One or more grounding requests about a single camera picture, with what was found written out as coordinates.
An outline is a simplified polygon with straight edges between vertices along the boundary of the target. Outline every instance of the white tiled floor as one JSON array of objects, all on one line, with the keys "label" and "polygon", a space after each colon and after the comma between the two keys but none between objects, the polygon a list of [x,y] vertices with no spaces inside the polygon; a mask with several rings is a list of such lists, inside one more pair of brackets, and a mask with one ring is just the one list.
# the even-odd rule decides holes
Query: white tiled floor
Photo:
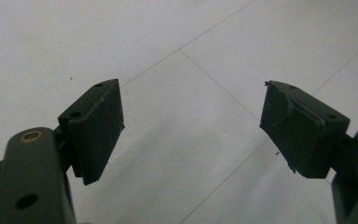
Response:
[{"label": "white tiled floor", "polygon": [[334,172],[294,175],[258,119],[273,79],[356,133],[358,1],[2,1],[0,160],[116,77],[126,129],[100,181],[69,173],[78,222],[335,223]]}]

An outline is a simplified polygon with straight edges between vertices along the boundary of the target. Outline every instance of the white floor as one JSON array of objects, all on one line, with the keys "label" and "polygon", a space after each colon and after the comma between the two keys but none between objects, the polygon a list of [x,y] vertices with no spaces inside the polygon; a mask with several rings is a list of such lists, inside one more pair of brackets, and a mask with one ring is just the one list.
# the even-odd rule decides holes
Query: white floor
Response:
[{"label": "white floor", "polygon": [[358,131],[358,0],[0,1],[0,160],[119,78],[126,129],[78,222],[336,223],[331,180],[293,174],[258,128],[264,81]]}]

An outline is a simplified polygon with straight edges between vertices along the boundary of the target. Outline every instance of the tile grout line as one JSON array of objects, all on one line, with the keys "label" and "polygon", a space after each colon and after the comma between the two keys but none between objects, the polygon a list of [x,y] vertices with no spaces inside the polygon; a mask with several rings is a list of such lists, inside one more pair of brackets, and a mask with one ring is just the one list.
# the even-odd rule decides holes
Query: tile grout line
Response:
[{"label": "tile grout line", "polygon": [[154,68],[156,65],[158,65],[159,63],[162,63],[163,61],[165,61],[167,58],[171,57],[174,53],[178,52],[179,49],[177,49],[176,51],[174,51],[173,53],[171,53],[170,55],[166,56],[165,58],[161,59],[160,61],[158,61],[157,63],[153,64],[152,66],[146,68],[142,73],[138,74],[136,77],[133,77],[132,79],[130,79],[130,81],[124,83],[120,88],[123,88],[124,86],[126,86],[127,84],[129,84],[130,82],[132,82],[133,80],[135,80],[137,77],[143,75],[144,73],[146,73],[147,71],[149,71],[150,69]]},{"label": "tile grout line", "polygon": [[249,114],[251,114],[255,119],[260,121],[245,105],[243,105],[236,97],[234,97],[228,90],[226,90],[220,83],[218,83],[214,78],[212,78],[202,67],[200,67],[196,62],[193,61],[187,54],[185,56],[195,64],[206,76],[208,76],[214,83],[216,83],[223,91],[225,91],[232,99],[234,99],[238,104],[240,104]]},{"label": "tile grout line", "polygon": [[312,94],[312,96],[315,96],[316,93],[318,93],[321,89],[324,88],[324,86],[330,82],[344,67],[346,67],[348,65],[348,63],[350,63],[356,56],[358,55],[358,51],[356,51],[352,57],[350,57],[341,67],[339,67],[339,69],[334,73],[334,75],[332,75],[329,79],[327,79],[327,81],[325,81],[325,83],[322,85],[321,88],[319,88],[315,93]]},{"label": "tile grout line", "polygon": [[236,15],[237,13],[239,13],[240,11],[244,10],[246,7],[250,6],[252,3],[254,3],[257,0],[253,0],[252,2],[246,4],[244,7],[238,9],[237,11],[235,11],[234,13],[232,13],[231,15],[227,16],[225,19],[223,19],[222,21],[218,22],[216,25],[214,25],[213,27],[209,28],[207,31],[203,32],[202,34],[200,34],[199,36],[197,36],[196,38],[190,40],[188,43],[184,44],[181,48],[179,49],[183,49],[185,46],[191,44],[192,42],[194,42],[195,40],[197,40],[198,38],[200,38],[201,36],[205,35],[206,33],[210,32],[212,29],[214,29],[216,26],[220,25],[221,23],[225,22],[226,20],[230,19],[231,17],[233,17],[234,15]]},{"label": "tile grout line", "polygon": [[180,224],[183,224],[194,212],[196,212],[197,209],[199,209],[200,206],[202,206],[203,203],[205,203],[224,183],[226,183],[227,180],[229,180],[262,146],[264,146],[267,141],[263,142],[263,144],[260,145],[248,158],[246,158],[225,180],[223,180],[222,183],[219,184],[208,196],[202,200],[202,202],[197,205],[181,222]]},{"label": "tile grout line", "polygon": [[184,48],[185,46],[189,45],[190,43],[192,43],[193,41],[197,40],[198,38],[200,38],[202,35],[205,35],[206,33],[210,32],[213,28],[215,28],[216,26],[220,25],[221,23],[223,23],[224,21],[228,20],[229,18],[233,17],[235,14],[237,14],[238,12],[244,10],[246,7],[250,6],[253,2],[255,2],[256,0],[253,0],[252,2],[246,4],[244,7],[238,9],[237,11],[235,11],[233,14],[229,15],[228,17],[226,17],[225,19],[221,20],[220,22],[218,22],[217,24],[215,24],[214,26],[212,26],[211,28],[209,28],[208,30],[206,30],[205,32],[203,32],[202,34],[198,35],[197,37],[195,37],[194,39],[190,40],[189,42],[185,43],[182,47],[180,47],[179,49],[175,50],[173,53],[171,53],[170,55],[164,57],[162,60],[158,61],[157,63],[153,64],[152,66],[146,68],[143,72],[141,72],[140,74],[138,74],[137,76],[133,77],[132,79],[130,79],[130,81],[124,83],[121,87],[126,86],[127,84],[129,84],[130,82],[132,82],[133,80],[135,80],[137,77],[141,76],[142,74],[146,73],[147,71],[149,71],[150,69],[152,69],[153,67],[155,67],[156,65],[158,65],[159,63],[161,63],[162,61],[166,60],[167,58],[169,58],[170,56],[172,56],[174,53],[176,53],[177,51],[181,50],[182,48]]}]

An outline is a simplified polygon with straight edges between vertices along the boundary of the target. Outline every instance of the screw hole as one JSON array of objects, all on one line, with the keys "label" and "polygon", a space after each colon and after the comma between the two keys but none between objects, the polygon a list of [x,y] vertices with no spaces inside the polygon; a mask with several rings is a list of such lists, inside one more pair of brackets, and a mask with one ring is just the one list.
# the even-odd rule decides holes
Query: screw hole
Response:
[{"label": "screw hole", "polygon": [[20,198],[16,203],[16,208],[21,210],[25,208],[31,207],[34,203],[37,201],[37,195],[36,194],[28,194],[24,197]]},{"label": "screw hole", "polygon": [[81,115],[80,112],[75,112],[75,113],[72,113],[72,114],[70,115],[70,117],[73,118],[73,119],[75,119],[75,118],[80,117],[80,115]]}]

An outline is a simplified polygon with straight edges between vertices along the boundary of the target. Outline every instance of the metal screw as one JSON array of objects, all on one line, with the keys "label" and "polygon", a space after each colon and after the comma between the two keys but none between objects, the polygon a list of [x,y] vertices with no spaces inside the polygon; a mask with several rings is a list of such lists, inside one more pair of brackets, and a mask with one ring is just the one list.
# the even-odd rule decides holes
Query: metal screw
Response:
[{"label": "metal screw", "polygon": [[40,131],[30,131],[28,133],[23,134],[20,137],[20,141],[23,143],[29,143],[36,140],[39,140],[42,137],[43,133]]}]

